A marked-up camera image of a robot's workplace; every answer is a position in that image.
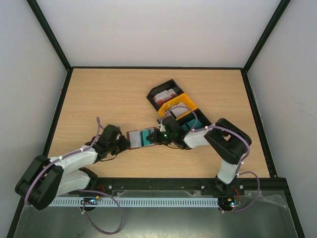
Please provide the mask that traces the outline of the teal credit card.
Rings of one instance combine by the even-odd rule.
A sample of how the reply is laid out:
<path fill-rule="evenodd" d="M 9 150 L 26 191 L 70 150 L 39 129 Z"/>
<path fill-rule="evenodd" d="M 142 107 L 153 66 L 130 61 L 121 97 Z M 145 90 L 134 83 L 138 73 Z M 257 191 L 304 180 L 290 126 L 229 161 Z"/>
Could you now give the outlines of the teal credit card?
<path fill-rule="evenodd" d="M 147 128 L 147 129 L 142 129 L 140 131 L 140 142 L 141 142 L 141 147 L 148 147 L 148 146 L 153 146 L 155 144 L 151 144 L 146 140 L 146 136 L 148 136 L 151 132 L 154 131 L 154 127 L 152 128 Z"/>

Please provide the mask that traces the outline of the brown leather card holder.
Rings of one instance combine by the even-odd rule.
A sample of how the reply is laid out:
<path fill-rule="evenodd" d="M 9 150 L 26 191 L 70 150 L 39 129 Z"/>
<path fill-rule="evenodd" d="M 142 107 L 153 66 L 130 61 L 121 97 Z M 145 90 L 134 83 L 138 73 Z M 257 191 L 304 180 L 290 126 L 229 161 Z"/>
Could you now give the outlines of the brown leather card holder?
<path fill-rule="evenodd" d="M 155 143 L 152 143 L 147 139 L 147 136 L 154 132 L 154 130 L 155 127 L 128 131 L 126 134 L 127 140 L 130 142 L 129 150 L 155 146 Z"/>

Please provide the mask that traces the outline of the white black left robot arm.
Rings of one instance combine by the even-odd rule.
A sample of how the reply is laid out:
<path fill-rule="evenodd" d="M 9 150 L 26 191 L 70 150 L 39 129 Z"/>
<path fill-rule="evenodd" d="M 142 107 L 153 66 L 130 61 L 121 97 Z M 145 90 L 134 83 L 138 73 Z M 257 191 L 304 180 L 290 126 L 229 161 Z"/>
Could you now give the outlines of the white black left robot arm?
<path fill-rule="evenodd" d="M 27 205 L 43 210 L 61 195 L 95 190 L 98 177 L 87 166 L 105 161 L 107 155 L 116 157 L 129 147 L 130 142 L 120 128 L 109 124 L 91 141 L 72 152 L 51 158 L 44 155 L 34 158 L 16 184 L 15 192 Z"/>

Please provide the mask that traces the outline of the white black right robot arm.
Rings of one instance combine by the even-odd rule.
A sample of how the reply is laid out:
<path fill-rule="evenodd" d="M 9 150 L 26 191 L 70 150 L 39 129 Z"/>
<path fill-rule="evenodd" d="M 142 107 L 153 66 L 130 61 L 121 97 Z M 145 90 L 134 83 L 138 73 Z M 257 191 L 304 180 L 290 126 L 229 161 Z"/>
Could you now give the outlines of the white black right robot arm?
<path fill-rule="evenodd" d="M 252 140 L 228 120 L 221 118 L 215 124 L 190 129 L 184 129 L 177 121 L 168 116 L 160 123 L 160 128 L 154 129 L 146 139 L 153 144 L 175 144 L 179 149 L 193 149 L 210 145 L 221 157 L 221 167 L 215 177 L 215 187 L 221 194 L 227 194 L 233 189 L 233 181 L 243 161 L 250 154 Z"/>

